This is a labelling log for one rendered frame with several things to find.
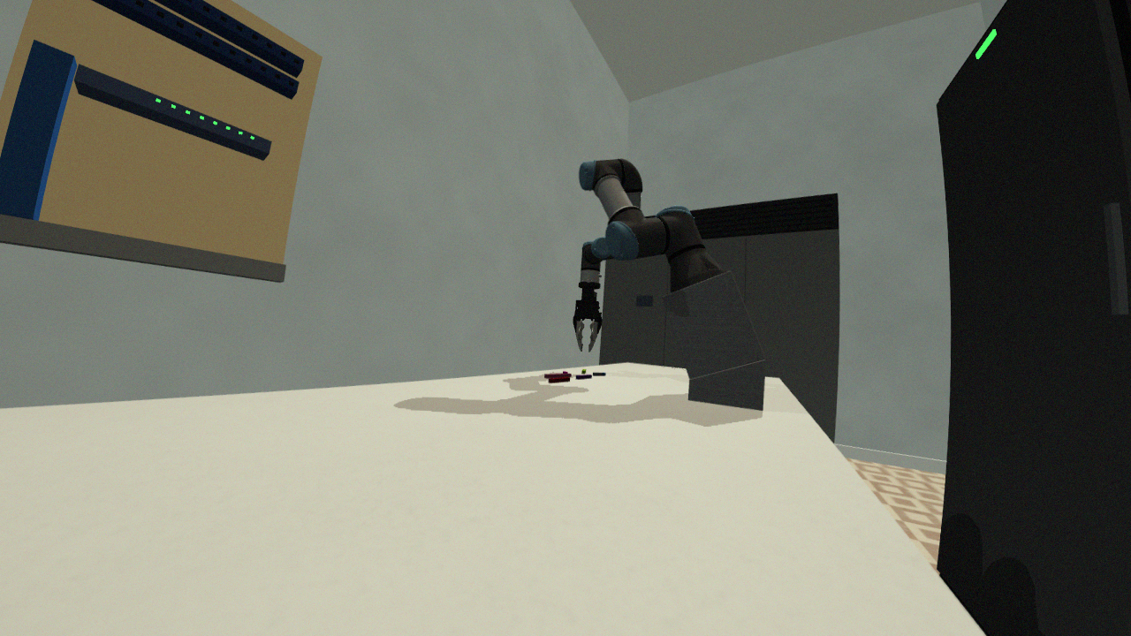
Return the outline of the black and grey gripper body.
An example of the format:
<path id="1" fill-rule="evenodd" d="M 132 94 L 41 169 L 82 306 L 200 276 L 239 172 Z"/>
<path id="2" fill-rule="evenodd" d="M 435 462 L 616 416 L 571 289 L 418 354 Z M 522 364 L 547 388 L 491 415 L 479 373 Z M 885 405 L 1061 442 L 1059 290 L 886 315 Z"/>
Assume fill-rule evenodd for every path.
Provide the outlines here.
<path id="1" fill-rule="evenodd" d="M 588 286 L 586 286 L 588 285 Z M 599 301 L 594 301 L 593 290 L 599 289 L 599 284 L 595 282 L 580 282 L 579 287 L 582 287 L 581 300 L 576 300 L 576 317 L 578 315 L 579 319 L 590 319 L 597 321 L 599 315 Z"/>

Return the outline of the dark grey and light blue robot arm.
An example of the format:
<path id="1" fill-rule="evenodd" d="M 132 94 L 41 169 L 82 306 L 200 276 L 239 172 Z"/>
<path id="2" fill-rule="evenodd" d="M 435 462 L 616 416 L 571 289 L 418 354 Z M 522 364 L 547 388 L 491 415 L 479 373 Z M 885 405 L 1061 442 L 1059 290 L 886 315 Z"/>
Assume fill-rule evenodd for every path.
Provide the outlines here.
<path id="1" fill-rule="evenodd" d="M 642 181 L 633 163 L 582 162 L 579 180 L 585 192 L 596 194 L 610 218 L 605 237 L 582 243 L 581 282 L 599 284 L 604 259 L 632 261 L 661 253 L 666 253 L 671 267 L 671 293 L 723 273 L 703 248 L 689 208 L 666 207 L 655 217 L 645 218 L 640 210 Z"/>

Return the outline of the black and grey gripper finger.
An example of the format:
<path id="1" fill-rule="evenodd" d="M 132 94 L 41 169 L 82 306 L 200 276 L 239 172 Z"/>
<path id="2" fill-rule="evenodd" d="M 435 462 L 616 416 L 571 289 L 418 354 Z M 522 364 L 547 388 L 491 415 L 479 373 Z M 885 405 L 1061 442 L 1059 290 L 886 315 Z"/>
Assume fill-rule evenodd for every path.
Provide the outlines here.
<path id="1" fill-rule="evenodd" d="M 599 333 L 601 326 L 602 326 L 602 313 L 598 315 L 597 321 L 592 321 L 590 323 L 592 337 L 590 337 L 590 344 L 589 344 L 589 349 L 588 349 L 589 352 L 592 351 L 592 349 L 594 346 L 594 343 L 596 342 L 597 334 Z"/>
<path id="2" fill-rule="evenodd" d="M 579 349 L 581 349 L 581 352 L 582 352 L 582 321 L 581 321 L 581 319 L 578 318 L 578 315 L 576 317 L 576 311 L 575 311 L 575 316 L 573 316 L 573 326 L 575 326 L 575 329 L 576 329 L 576 338 L 577 338 L 577 342 L 578 342 L 578 346 L 579 346 Z M 581 329 L 581 330 L 579 330 L 579 329 Z M 578 338 L 578 337 L 581 337 L 581 338 Z"/>

